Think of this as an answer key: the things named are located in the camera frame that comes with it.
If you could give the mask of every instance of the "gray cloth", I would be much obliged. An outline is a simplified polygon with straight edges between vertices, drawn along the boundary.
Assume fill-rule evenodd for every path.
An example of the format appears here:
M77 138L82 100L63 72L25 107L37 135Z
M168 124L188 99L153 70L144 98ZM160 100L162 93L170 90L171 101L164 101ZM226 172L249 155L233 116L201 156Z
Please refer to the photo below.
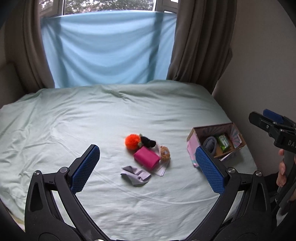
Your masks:
M178 2L167 79L202 85L210 93L231 59L236 0Z
M54 88L41 37L39 1L19 1L5 23L5 57L26 93Z
M215 155L217 147L217 140L215 137L208 137L202 145L205 146L213 156Z
M120 175L128 178L133 186L146 184L151 177L149 172L133 166L122 167Z

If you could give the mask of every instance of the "light green bedsheet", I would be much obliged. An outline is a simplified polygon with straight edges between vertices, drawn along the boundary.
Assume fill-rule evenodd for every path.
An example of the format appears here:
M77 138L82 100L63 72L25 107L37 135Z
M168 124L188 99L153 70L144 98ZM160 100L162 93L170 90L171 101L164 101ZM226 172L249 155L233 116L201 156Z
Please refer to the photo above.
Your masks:
M114 240L182 240L218 198L193 167L186 138L194 126L227 122L198 85L158 80L40 90L0 110L0 198L23 220L33 171L56 172L96 144L100 161L77 197L97 225ZM137 166L124 146L131 133L142 133L171 153L164 176L153 175L143 187L120 175L121 167ZM247 147L225 165L256 170Z

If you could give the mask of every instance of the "pink box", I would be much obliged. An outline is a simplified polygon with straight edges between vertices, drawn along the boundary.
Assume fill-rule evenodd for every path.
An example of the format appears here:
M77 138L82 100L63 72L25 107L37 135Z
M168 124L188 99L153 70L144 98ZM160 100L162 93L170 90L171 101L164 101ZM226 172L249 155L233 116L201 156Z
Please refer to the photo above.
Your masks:
M228 136L231 141L231 148L229 151L222 153L220 146L217 145L216 155L214 157L221 161L228 159L235 152L245 146L246 142L233 122L214 126L194 127L187 137L187 151L195 167L198 167L195 160L196 148L202 145L207 137L216 136L222 133L226 133Z

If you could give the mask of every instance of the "human hand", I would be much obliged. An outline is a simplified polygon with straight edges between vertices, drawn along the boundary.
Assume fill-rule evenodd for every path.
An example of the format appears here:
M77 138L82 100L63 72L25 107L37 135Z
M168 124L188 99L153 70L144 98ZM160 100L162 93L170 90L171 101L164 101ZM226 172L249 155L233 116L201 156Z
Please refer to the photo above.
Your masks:
M279 150L279 155L283 156L284 155L284 150L280 149ZM285 172L286 172L286 166L284 163L284 159L280 162L279 164L279 174L278 174L278 178L276 180L276 184L279 187L283 187L287 181L287 178L285 176ZM294 193L292 194L292 196L289 199L290 201L295 201L296 200L296 190L294 191Z

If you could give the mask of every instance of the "pink block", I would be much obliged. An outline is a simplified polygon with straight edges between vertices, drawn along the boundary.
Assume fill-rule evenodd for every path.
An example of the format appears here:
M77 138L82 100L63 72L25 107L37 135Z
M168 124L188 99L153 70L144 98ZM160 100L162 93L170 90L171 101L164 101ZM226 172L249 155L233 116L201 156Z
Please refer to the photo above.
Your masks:
M146 148L145 146L137 150L133 157L139 164L144 166L149 171L151 171L160 160L160 157L154 151Z

